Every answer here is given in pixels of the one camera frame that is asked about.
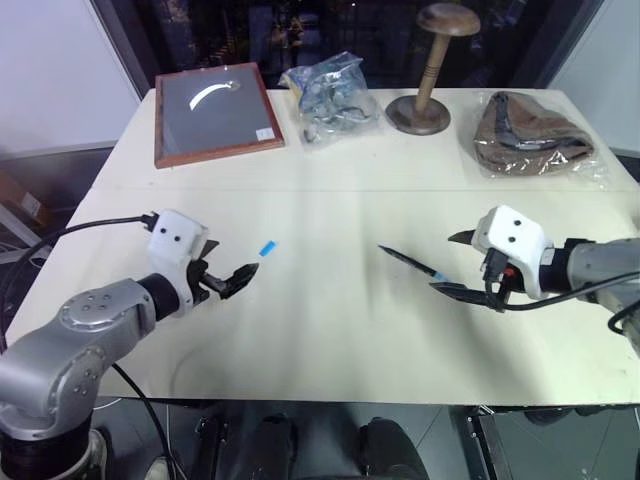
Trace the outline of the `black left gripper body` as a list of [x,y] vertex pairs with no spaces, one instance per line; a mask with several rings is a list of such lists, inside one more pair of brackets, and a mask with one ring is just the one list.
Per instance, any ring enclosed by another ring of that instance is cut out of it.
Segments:
[[209,274],[209,265],[205,260],[192,260],[187,266],[187,283],[194,302],[204,302],[210,297],[210,292],[220,293],[223,281]]

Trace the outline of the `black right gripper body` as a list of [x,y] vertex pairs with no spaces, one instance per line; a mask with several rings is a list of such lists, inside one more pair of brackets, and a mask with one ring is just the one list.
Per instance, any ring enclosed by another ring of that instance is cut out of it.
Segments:
[[522,311],[520,305],[508,303],[512,292],[524,292],[521,271],[509,262],[506,254],[495,248],[488,249],[483,266],[486,306],[499,313]]

